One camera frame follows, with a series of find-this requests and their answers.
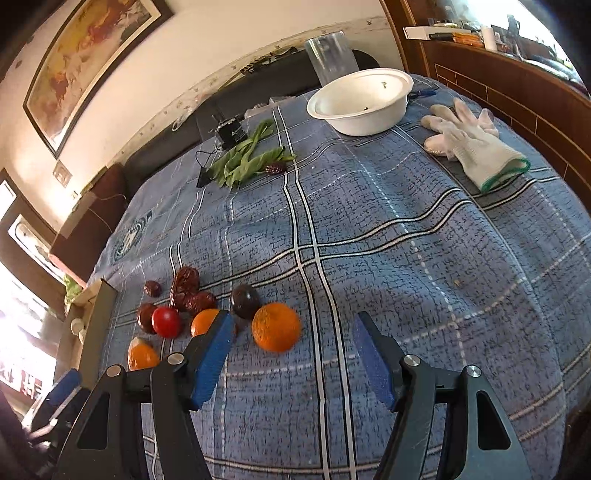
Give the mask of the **large orange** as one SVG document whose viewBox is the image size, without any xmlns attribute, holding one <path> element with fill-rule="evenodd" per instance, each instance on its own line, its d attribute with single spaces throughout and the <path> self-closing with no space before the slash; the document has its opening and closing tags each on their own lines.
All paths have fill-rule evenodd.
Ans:
<svg viewBox="0 0 591 480">
<path fill-rule="evenodd" d="M 280 302 L 260 307 L 250 327 L 256 345 L 267 352 L 287 352 L 301 337 L 301 320 L 297 312 Z"/>
</svg>

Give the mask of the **small dark date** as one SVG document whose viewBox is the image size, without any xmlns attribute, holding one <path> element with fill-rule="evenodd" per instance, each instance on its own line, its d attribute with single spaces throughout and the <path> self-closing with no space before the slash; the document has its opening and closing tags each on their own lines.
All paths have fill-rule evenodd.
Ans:
<svg viewBox="0 0 591 480">
<path fill-rule="evenodd" d="M 143 285 L 144 293 L 151 298 L 158 298 L 161 296 L 162 287 L 154 280 L 148 280 Z"/>
</svg>

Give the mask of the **blue plaid tablecloth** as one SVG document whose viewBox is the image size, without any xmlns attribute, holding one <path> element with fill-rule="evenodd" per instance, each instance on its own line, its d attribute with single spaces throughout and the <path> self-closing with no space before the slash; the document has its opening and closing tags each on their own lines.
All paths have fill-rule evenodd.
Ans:
<svg viewBox="0 0 591 480">
<path fill-rule="evenodd" d="M 94 270 L 118 292 L 101 363 L 124 363 L 144 283 L 182 266 L 227 307 L 252 285 L 301 318 L 287 353 L 238 334 L 193 424 L 216 479 L 369 479 L 394 416 L 352 339 L 366 311 L 435 367 L 482 368 L 536 479 L 590 475 L 590 216 L 522 134 L 501 139 L 530 170 L 481 193 L 422 147 L 430 99 L 382 134 L 342 136 L 298 97 L 267 113 L 261 150 L 287 172 L 235 190 L 197 186 L 221 154 L 204 142 L 132 197 Z"/>
</svg>

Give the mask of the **large red date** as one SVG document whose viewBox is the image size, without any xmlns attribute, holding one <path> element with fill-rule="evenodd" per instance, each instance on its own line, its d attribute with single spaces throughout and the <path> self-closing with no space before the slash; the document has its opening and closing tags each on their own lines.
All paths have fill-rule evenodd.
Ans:
<svg viewBox="0 0 591 480">
<path fill-rule="evenodd" d="M 172 280 L 169 292 L 169 305 L 178 310 L 185 310 L 185 302 L 199 290 L 198 270 L 190 266 L 180 267 Z"/>
</svg>

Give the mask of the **white bowl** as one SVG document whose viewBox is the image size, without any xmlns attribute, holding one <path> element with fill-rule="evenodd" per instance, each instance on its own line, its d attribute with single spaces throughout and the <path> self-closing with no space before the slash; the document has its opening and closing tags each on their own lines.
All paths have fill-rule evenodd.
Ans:
<svg viewBox="0 0 591 480">
<path fill-rule="evenodd" d="M 401 70 L 361 70 L 335 79 L 315 92 L 308 100 L 307 112 L 341 134 L 375 135 L 403 119 L 413 87 L 413 78 Z"/>
</svg>

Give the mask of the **small dried date near greens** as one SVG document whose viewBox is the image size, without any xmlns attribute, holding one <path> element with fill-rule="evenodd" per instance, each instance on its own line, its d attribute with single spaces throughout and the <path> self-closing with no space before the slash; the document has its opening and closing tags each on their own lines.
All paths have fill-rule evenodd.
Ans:
<svg viewBox="0 0 591 480">
<path fill-rule="evenodd" d="M 264 172 L 266 172 L 267 175 L 279 175 L 282 174 L 284 171 L 287 170 L 287 164 L 284 162 L 273 162 L 269 165 L 266 165 L 266 168 L 264 168 Z"/>
</svg>

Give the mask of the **small black device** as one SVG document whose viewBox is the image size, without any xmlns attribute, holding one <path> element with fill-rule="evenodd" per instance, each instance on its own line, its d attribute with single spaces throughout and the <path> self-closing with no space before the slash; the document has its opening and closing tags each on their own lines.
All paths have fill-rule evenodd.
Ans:
<svg viewBox="0 0 591 480">
<path fill-rule="evenodd" d="M 247 139 L 242 123 L 235 117 L 219 121 L 212 131 L 223 150 L 229 150 Z"/>
</svg>

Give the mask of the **black charger block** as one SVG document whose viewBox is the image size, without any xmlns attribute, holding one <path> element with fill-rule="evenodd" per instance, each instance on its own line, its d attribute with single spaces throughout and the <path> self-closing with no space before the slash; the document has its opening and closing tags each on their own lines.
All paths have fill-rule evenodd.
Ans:
<svg viewBox="0 0 591 480">
<path fill-rule="evenodd" d="M 203 188 L 209 183 L 211 183 L 211 176 L 205 167 L 201 167 L 197 178 L 197 188 Z"/>
</svg>

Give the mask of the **small orange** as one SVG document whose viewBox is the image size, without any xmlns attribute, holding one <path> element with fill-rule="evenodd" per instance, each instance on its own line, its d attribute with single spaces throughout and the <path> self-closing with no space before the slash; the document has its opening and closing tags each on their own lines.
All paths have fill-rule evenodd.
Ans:
<svg viewBox="0 0 591 480">
<path fill-rule="evenodd" d="M 219 313 L 218 309 L 209 308 L 201 310 L 197 316 L 193 318 L 190 326 L 190 333 L 192 337 L 197 337 L 200 335 L 204 335 L 208 329 L 211 327 L 211 324 L 215 320 L 217 314 Z"/>
</svg>

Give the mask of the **clear glass jar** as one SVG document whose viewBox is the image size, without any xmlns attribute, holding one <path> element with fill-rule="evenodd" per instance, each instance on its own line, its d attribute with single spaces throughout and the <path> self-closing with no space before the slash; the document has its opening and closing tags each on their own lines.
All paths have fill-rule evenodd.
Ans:
<svg viewBox="0 0 591 480">
<path fill-rule="evenodd" d="M 342 31 L 308 39 L 304 42 L 304 49 L 322 86 L 359 71 L 353 50 Z"/>
</svg>

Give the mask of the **wooden sideboard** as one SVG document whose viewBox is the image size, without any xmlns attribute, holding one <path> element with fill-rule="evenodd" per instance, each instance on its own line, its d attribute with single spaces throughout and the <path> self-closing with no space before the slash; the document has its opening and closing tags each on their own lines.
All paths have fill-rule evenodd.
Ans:
<svg viewBox="0 0 591 480">
<path fill-rule="evenodd" d="M 590 101 L 543 70 L 501 53 L 406 38 L 403 29 L 438 13 L 433 1 L 384 1 L 405 69 L 490 107 L 532 144 L 590 205 Z"/>
</svg>

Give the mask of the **white work glove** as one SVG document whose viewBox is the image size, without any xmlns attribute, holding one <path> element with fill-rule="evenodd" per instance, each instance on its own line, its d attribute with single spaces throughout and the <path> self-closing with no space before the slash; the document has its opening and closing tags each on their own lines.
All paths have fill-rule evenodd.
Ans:
<svg viewBox="0 0 591 480">
<path fill-rule="evenodd" d="M 459 161 L 481 193 L 530 169 L 527 157 L 500 139 L 489 109 L 482 109 L 476 117 L 460 98 L 454 99 L 453 106 L 432 105 L 422 117 L 420 124 L 435 132 L 424 141 L 427 152 Z"/>
</svg>

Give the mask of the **red tomato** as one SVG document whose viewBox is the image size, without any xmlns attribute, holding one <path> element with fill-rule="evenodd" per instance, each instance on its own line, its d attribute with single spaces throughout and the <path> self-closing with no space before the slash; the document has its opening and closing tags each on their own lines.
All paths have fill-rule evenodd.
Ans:
<svg viewBox="0 0 591 480">
<path fill-rule="evenodd" d="M 152 328 L 157 335 L 166 339 L 178 337 L 183 323 L 179 313 L 172 307 L 157 307 L 151 316 Z"/>
</svg>

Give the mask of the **green leafy vegetable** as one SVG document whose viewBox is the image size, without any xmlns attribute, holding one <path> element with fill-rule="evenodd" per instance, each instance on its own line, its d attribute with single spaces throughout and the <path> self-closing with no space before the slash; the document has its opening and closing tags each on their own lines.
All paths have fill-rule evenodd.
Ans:
<svg viewBox="0 0 591 480">
<path fill-rule="evenodd" d="M 211 180 L 219 187 L 238 187 L 257 175 L 266 174 L 264 168 L 273 162 L 293 162 L 296 156 L 290 155 L 284 146 L 277 146 L 256 154 L 259 143 L 269 138 L 274 132 L 273 120 L 266 119 L 259 123 L 252 135 L 245 141 L 231 148 L 221 158 L 207 168 Z"/>
</svg>

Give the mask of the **dark plum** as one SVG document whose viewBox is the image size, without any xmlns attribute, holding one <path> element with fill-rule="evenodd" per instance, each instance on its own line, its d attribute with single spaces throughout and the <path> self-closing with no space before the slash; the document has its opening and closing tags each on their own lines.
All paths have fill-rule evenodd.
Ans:
<svg viewBox="0 0 591 480">
<path fill-rule="evenodd" d="M 231 292 L 230 306 L 237 317 L 252 321 L 254 315 L 262 306 L 262 300 L 252 285 L 240 284 Z"/>
</svg>

